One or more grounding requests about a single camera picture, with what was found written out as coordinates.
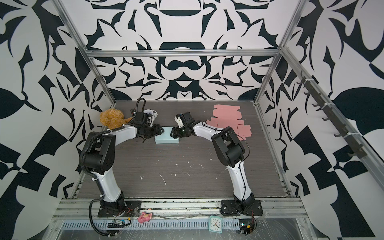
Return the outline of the light blue paper box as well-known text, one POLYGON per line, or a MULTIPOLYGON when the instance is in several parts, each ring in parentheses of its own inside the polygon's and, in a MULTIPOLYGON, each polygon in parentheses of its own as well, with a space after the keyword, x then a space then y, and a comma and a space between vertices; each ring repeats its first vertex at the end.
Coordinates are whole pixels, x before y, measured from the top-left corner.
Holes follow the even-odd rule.
POLYGON ((155 137, 156 144, 178 144, 179 138, 171 137, 173 127, 163 127, 164 132, 155 137))

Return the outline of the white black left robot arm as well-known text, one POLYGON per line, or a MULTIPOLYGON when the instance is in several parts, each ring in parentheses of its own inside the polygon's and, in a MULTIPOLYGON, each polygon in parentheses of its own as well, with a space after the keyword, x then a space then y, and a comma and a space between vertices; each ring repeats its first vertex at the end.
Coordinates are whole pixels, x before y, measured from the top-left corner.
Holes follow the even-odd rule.
POLYGON ((91 132, 80 154, 79 163, 82 171, 96 182, 100 197, 91 201, 89 219, 94 231, 104 237, 112 237, 117 232, 103 232, 93 221, 92 207, 99 202, 101 208, 111 216, 119 217, 125 214, 128 207, 124 201, 124 193, 119 188, 113 173, 116 146, 131 139, 141 138, 143 141, 161 135, 164 129, 154 124, 158 113, 145 109, 146 100, 139 98, 136 107, 131 110, 132 119, 118 127, 108 128, 103 132, 91 132))

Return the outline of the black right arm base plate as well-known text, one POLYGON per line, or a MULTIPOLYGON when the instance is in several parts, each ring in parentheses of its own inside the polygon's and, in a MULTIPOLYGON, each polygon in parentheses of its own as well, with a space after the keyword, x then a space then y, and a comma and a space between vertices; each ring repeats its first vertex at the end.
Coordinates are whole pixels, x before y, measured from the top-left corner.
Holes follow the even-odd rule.
POLYGON ((262 216, 264 211, 259 200, 250 200, 240 203, 235 200, 222 200, 220 213, 223 216, 247 215, 262 216))

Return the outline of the pink paper boxes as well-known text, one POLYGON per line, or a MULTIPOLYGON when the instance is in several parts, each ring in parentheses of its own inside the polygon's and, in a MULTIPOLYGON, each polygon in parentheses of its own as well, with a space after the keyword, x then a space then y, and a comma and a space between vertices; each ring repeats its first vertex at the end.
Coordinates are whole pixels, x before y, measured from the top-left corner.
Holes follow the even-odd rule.
POLYGON ((245 125, 242 120, 242 113, 240 106, 230 105, 214 105, 213 117, 207 120, 209 126, 216 128, 231 127, 234 132, 239 135, 239 139, 245 140, 246 137, 251 137, 251 126, 245 125))

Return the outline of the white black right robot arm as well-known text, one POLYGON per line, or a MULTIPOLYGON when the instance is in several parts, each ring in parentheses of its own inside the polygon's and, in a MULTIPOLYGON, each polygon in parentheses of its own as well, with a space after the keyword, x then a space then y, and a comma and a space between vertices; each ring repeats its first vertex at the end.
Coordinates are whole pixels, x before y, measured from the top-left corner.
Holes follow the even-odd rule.
POLYGON ((170 134, 172 138, 186 138, 193 135, 211 141, 218 159, 227 168, 233 184, 234 200, 222 204, 221 214, 251 215, 256 202, 245 174, 245 148, 235 131, 231 127, 221 129, 203 121, 196 121, 190 112, 177 114, 175 122, 178 126, 172 128, 170 134))

